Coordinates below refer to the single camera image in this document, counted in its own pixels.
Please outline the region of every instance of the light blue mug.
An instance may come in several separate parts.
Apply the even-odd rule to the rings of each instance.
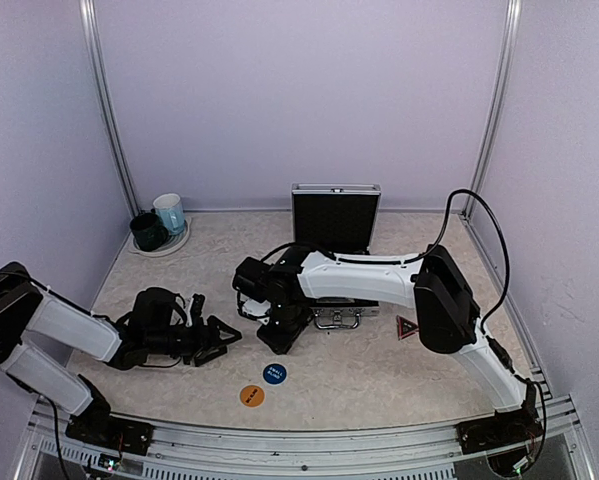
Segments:
[[[179,195],[176,193],[161,195],[152,202],[152,206],[170,235],[179,235],[185,230],[185,217]]]

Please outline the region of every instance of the mug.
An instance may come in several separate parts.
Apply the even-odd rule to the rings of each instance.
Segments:
[[[144,252],[152,252],[168,240],[168,230],[154,213],[142,213],[130,222],[130,231],[137,246]]]
[[[155,213],[159,215],[170,235],[179,235],[184,231],[186,223],[179,195],[176,193],[161,195],[152,202],[152,206],[155,207]]]

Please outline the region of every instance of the dark green mug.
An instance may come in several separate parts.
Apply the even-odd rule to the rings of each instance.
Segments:
[[[144,252],[158,249],[168,240],[168,230],[161,219],[154,213],[142,213],[130,222],[130,231],[135,237],[137,246]]]

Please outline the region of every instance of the blue circle sticker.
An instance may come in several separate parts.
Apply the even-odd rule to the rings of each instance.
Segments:
[[[283,382],[287,375],[286,367],[279,365],[278,363],[268,365],[263,370],[263,379],[272,385],[278,385]]]

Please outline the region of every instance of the table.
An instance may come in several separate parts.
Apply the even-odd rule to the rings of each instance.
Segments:
[[[380,212],[370,250],[377,255],[423,251],[436,238],[441,220],[438,214]],[[188,221],[190,239],[171,256],[146,258],[130,253],[127,244],[94,310],[116,319],[150,286],[186,298],[202,293],[205,316],[216,315],[244,338],[229,347],[228,355],[200,368],[120,372],[75,352],[68,368],[92,381],[114,411],[186,424],[271,430],[381,428],[492,413],[487,397],[454,360],[428,351],[416,335],[397,339],[395,315],[416,320],[414,311],[402,307],[382,304],[379,317],[364,319],[352,331],[328,333],[311,325],[288,355],[274,355],[256,338],[258,324],[237,315],[231,281],[246,256],[262,256],[292,240],[291,213],[194,213]],[[485,312],[498,294],[457,216],[451,217],[442,244]],[[516,368],[528,375],[523,349],[504,310],[488,325]],[[271,363],[288,371],[279,385],[269,385],[262,377]],[[239,393],[247,385],[264,389],[261,406],[241,404]]]

